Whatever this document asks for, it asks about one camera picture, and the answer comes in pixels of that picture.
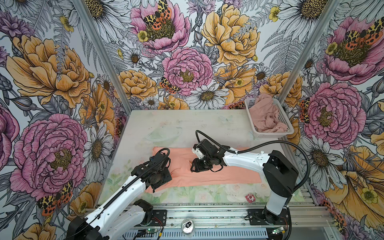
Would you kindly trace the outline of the peach graphic t-shirt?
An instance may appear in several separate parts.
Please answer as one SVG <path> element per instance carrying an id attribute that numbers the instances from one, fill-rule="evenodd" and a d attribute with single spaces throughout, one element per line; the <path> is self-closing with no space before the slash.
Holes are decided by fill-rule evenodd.
<path id="1" fill-rule="evenodd" d="M 240 167 L 214 166 L 213 170 L 191 172 L 192 161 L 197 157 L 190 148 L 171 148 L 169 171 L 172 180 L 153 190 L 149 187 L 146 193 L 162 191 L 173 187 L 196 187 L 226 184 L 258 184 L 262 182 L 260 174 Z"/>

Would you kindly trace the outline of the white plastic laundry basket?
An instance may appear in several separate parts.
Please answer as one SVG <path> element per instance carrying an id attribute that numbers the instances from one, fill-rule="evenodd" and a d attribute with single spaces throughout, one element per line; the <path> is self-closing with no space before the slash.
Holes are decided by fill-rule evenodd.
<path id="1" fill-rule="evenodd" d="M 258 132 L 257 128 L 253 124 L 253 121 L 252 121 L 252 118 L 251 118 L 251 114 L 250 114 L 250 111 L 249 111 L 250 108 L 255 104 L 255 98 L 247 98 L 247 99 L 245 99 L 246 111 L 247 111 L 248 118 L 249 118 L 249 121 L 250 121 L 250 124 L 251 124 L 251 129 L 253 130 L 254 136 L 256 138 L 268 138 L 268 139 L 282 138 L 282 137 L 284 137 L 286 135 L 291 135 L 291 134 L 294 133 L 294 128 L 293 128 L 293 126 L 292 126 L 292 124 L 291 124 L 287 114 L 285 113 L 282 105 L 280 104 L 280 102 L 277 99 L 272 98 L 272 100 L 273 100 L 274 105 L 279 108 L 278 120 L 281 123 L 287 125 L 287 131 L 285 131 L 283 133 Z"/>

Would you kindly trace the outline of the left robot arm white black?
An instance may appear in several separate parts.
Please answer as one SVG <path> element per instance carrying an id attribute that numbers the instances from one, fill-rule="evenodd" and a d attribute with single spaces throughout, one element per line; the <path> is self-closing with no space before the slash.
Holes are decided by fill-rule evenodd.
<path id="1" fill-rule="evenodd" d="M 86 217 L 76 217 L 68 226 L 67 240 L 112 240 L 139 225 L 151 210 L 150 204 L 134 205 L 133 211 L 124 212 L 129 204 L 148 188 L 153 192 L 172 180 L 169 166 L 171 151 L 160 149 L 149 161 L 134 168 L 131 176 L 104 204 Z"/>

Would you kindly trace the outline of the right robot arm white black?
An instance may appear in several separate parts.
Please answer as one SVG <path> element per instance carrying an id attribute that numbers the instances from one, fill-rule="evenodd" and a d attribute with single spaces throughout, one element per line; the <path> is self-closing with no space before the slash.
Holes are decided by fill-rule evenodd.
<path id="1" fill-rule="evenodd" d="M 239 167 L 263 174 L 271 189 L 269 200 L 259 214 L 259 219 L 268 224 L 276 224 L 281 217 L 283 208 L 297 190 L 299 172 L 283 153 L 273 150 L 271 153 L 253 153 L 267 145 L 292 143 L 286 141 L 269 141 L 246 150 L 236 150 L 228 146 L 210 143 L 207 139 L 195 144 L 192 152 L 197 156 L 192 163 L 191 172 L 212 171 L 213 166 Z"/>

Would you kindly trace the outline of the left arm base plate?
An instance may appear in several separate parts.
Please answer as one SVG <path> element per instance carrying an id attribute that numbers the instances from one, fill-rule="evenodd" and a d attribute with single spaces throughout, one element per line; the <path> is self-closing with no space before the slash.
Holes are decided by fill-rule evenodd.
<path id="1" fill-rule="evenodd" d="M 164 227 L 167 222 L 167 210 L 150 210 L 145 213 L 142 226 Z"/>

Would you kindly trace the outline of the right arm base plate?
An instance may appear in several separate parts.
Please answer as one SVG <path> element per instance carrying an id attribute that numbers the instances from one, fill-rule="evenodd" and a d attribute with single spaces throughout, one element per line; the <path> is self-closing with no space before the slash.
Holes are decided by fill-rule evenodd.
<path id="1" fill-rule="evenodd" d="M 287 209 L 282 209 L 279 215 L 274 215 L 266 209 L 248 209 L 245 220 L 249 221 L 251 226 L 256 225 L 284 225 L 291 223 L 291 217 Z"/>

